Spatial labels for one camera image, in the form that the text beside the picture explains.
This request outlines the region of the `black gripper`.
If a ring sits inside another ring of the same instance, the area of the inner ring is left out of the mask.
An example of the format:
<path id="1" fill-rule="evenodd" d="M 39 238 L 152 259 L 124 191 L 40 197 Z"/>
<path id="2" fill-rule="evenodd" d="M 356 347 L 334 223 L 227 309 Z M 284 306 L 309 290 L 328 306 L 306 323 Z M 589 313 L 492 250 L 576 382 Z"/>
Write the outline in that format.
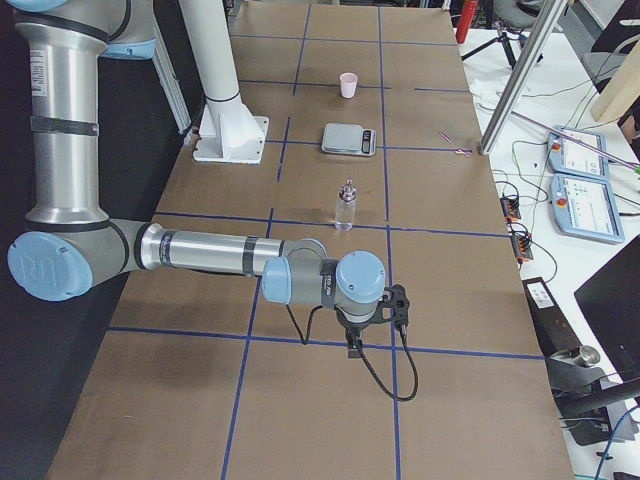
<path id="1" fill-rule="evenodd" d="M 348 350 L 362 349 L 362 332 L 369 325 L 380 323 L 380 312 L 378 310 L 376 310 L 369 319 L 363 322 L 350 321 L 342 310 L 336 310 L 335 313 L 339 324 L 345 330 Z"/>

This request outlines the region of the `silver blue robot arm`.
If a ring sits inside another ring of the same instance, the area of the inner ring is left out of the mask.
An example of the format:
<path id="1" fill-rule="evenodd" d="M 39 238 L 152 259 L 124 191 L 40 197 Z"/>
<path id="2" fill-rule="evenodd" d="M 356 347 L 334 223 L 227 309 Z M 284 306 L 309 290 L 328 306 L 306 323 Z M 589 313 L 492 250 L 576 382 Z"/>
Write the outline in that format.
<path id="1" fill-rule="evenodd" d="M 65 301 L 121 273 L 182 268 L 257 277 L 264 298 L 330 309 L 350 349 L 384 322 L 392 294 L 377 256 L 328 257 L 313 239 L 274 240 L 172 230 L 113 219 L 99 204 L 98 61 L 155 53 L 149 1 L 16 1 L 15 26 L 30 48 L 36 202 L 28 230 L 9 247 L 15 281 Z"/>

